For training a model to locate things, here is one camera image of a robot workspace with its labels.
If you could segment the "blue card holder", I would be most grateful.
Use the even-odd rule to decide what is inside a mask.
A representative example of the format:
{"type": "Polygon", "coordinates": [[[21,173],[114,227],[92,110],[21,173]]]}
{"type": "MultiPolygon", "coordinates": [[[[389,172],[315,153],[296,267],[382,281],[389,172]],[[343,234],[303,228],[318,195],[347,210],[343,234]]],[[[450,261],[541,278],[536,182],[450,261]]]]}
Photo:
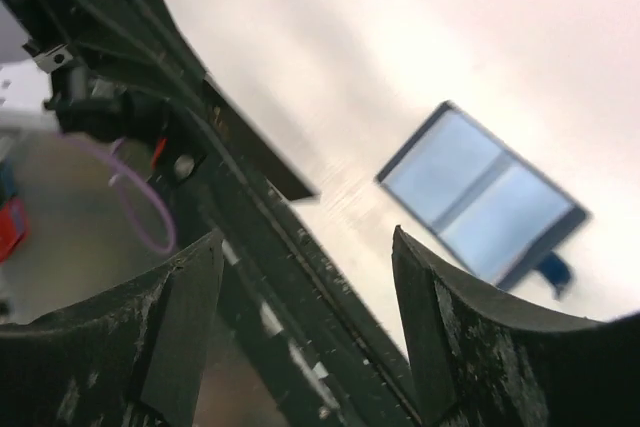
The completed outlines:
{"type": "Polygon", "coordinates": [[[376,176],[377,183],[469,273],[501,290],[530,272],[565,295],[555,253],[588,211],[454,103],[445,101],[376,176]]]}

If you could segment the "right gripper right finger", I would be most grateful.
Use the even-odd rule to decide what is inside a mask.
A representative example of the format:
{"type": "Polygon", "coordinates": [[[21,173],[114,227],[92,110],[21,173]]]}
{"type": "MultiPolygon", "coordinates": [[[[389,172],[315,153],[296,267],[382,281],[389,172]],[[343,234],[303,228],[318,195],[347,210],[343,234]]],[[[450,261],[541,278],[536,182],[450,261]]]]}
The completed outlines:
{"type": "Polygon", "coordinates": [[[639,318],[576,317],[450,265],[401,229],[392,267],[426,426],[635,426],[639,318]]]}

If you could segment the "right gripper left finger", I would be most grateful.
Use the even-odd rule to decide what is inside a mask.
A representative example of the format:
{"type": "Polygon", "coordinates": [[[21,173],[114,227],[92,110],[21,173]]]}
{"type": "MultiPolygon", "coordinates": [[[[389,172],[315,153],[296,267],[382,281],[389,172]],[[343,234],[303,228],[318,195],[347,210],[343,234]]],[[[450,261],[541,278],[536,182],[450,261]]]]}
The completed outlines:
{"type": "Polygon", "coordinates": [[[88,300],[2,326],[2,425],[191,425],[223,268],[212,231],[88,300]]]}

